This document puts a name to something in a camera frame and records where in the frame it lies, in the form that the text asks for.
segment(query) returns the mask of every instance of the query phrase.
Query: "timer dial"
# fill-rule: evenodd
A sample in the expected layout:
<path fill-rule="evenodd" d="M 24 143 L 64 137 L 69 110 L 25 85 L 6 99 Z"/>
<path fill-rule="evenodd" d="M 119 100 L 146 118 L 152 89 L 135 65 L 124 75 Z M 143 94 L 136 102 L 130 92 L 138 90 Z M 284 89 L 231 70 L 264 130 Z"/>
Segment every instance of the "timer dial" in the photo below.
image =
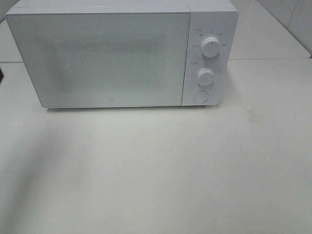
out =
<path fill-rule="evenodd" d="M 214 82 L 214 78 L 213 72 L 208 68 L 201 69 L 197 73 L 197 82 L 201 86 L 211 85 Z"/>

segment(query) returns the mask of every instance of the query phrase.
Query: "white microwave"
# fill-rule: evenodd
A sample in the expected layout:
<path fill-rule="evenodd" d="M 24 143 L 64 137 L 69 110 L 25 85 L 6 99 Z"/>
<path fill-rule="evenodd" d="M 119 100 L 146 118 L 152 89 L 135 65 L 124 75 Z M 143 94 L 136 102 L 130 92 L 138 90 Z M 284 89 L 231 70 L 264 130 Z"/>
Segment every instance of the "white microwave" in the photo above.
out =
<path fill-rule="evenodd" d="M 229 0 L 20 0 L 6 19 L 43 107 L 216 105 Z"/>

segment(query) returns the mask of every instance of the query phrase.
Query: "white countertop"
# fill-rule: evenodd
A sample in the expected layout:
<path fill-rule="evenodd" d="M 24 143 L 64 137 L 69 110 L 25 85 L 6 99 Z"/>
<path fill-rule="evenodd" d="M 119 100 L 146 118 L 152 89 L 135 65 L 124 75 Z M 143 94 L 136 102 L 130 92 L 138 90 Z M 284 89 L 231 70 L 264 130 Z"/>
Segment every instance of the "white countertop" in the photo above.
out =
<path fill-rule="evenodd" d="M 1 67 L 1 233 L 312 230 L 311 59 L 229 61 L 188 108 L 46 110 Z"/>
<path fill-rule="evenodd" d="M 310 53 L 256 0 L 232 0 L 239 18 L 230 59 L 309 58 Z M 0 62 L 22 62 L 7 22 L 0 24 Z"/>

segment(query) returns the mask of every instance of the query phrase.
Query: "white knob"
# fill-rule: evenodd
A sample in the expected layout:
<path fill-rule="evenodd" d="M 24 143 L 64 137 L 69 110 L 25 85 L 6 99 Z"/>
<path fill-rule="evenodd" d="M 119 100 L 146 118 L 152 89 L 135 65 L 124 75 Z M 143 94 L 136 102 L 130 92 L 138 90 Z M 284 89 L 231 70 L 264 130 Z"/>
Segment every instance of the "white knob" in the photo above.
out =
<path fill-rule="evenodd" d="M 201 86 L 211 85 L 214 82 L 214 78 L 213 72 L 208 68 L 201 69 L 197 73 L 197 82 Z"/>
<path fill-rule="evenodd" d="M 217 37 L 207 37 L 201 42 L 201 51 L 205 57 L 211 58 L 220 53 L 220 40 Z"/>

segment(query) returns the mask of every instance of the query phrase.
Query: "glass door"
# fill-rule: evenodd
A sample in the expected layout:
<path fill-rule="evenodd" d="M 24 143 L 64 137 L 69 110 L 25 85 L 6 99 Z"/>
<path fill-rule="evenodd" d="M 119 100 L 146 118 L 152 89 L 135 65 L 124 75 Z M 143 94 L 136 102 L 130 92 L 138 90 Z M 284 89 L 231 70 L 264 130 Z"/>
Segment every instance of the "glass door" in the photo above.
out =
<path fill-rule="evenodd" d="M 181 105 L 189 13 L 8 21 L 44 107 Z"/>

